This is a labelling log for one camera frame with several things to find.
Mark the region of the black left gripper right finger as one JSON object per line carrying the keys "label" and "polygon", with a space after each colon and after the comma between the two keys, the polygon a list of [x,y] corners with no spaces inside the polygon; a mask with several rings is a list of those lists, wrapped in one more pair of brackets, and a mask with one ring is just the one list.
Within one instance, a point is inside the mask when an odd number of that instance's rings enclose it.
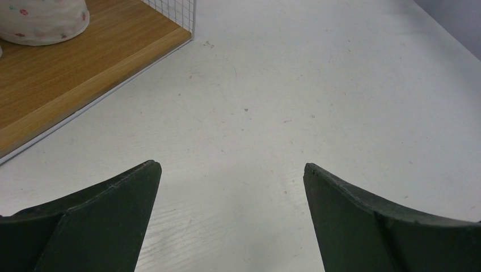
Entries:
{"label": "black left gripper right finger", "polygon": [[325,271],[479,271],[480,223],[417,211],[316,164],[303,183]]}

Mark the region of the white wire wooden shelf rack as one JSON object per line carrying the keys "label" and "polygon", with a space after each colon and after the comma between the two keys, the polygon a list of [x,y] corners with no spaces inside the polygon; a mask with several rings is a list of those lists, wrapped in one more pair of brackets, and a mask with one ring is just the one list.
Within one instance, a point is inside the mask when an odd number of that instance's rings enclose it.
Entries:
{"label": "white wire wooden shelf rack", "polygon": [[90,23],[68,41],[1,41],[5,163],[189,43],[196,1],[87,1]]}

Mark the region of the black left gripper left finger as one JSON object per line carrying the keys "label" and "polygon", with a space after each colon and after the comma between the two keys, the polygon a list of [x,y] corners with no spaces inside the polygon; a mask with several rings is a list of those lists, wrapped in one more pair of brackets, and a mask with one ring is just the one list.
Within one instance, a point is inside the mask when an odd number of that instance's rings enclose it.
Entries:
{"label": "black left gripper left finger", "polygon": [[59,199],[1,217],[2,271],[134,271],[161,179],[141,163]]}

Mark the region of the white red-dotted toilet roll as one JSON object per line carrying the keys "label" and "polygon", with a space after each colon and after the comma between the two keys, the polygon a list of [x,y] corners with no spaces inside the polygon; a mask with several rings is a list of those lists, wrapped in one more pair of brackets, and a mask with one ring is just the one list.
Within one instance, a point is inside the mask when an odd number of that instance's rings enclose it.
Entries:
{"label": "white red-dotted toilet roll", "polygon": [[27,46],[62,43],[90,23],[85,0],[1,0],[1,39]]}

